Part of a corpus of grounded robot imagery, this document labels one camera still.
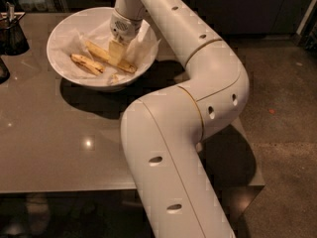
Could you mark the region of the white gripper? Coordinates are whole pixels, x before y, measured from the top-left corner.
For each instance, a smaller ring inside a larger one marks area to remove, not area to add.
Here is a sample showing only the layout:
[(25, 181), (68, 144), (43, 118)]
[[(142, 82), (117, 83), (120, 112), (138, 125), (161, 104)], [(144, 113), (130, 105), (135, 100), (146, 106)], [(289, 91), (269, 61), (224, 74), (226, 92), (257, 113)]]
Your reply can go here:
[(139, 33), (142, 20), (131, 20), (113, 11), (110, 20), (110, 30), (115, 40), (109, 42), (109, 63), (118, 65), (122, 60), (127, 44), (129, 44)]

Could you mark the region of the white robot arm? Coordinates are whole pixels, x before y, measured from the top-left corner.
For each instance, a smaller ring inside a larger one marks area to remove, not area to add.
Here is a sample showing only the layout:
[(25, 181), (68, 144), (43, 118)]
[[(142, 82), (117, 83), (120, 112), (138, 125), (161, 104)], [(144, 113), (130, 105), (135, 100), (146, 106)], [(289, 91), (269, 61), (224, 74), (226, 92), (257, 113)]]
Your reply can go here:
[(181, 0), (116, 0), (114, 21), (135, 37), (150, 16), (188, 80), (140, 97), (121, 122), (124, 154), (156, 238), (236, 238), (196, 146), (231, 124), (249, 97), (246, 70)]

